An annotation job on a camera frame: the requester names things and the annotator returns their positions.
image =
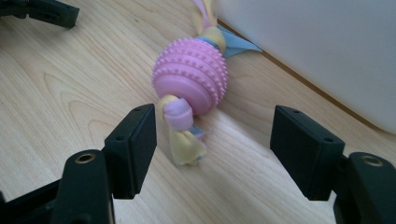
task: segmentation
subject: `black clamp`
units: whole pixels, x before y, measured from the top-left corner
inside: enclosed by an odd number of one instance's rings
[[[113,198],[140,193],[156,146],[154,105],[139,106],[102,150],[71,156],[60,180],[7,203],[0,192],[0,223],[115,223]]]
[[[30,18],[72,28],[76,25],[79,9],[55,0],[0,0],[0,17]]]
[[[347,158],[344,146],[301,111],[276,106],[270,148],[308,200],[328,201],[333,190],[338,224],[396,223],[393,165],[363,152]]]

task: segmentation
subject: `wood grain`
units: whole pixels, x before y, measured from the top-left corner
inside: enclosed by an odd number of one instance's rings
[[[158,101],[151,67],[172,40],[194,36],[186,0],[102,0],[70,30],[0,20],[0,190],[14,199],[61,177],[72,154],[102,148],[134,107]],[[118,223],[334,223],[309,202],[269,149],[275,105],[302,110],[364,151],[396,162],[396,136],[366,125],[297,78],[248,52],[228,60],[229,89],[198,123],[209,131],[197,167],[175,166],[158,120],[158,148],[140,195],[115,201]]]

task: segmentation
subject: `dog toy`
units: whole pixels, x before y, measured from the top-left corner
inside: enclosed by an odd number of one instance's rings
[[[225,57],[247,49],[260,50],[218,25],[212,0],[193,0],[195,38],[171,43],[153,66],[152,85],[161,98],[161,117],[169,126],[169,142],[176,164],[197,164],[206,154],[205,133],[193,116],[214,109],[227,90]]]

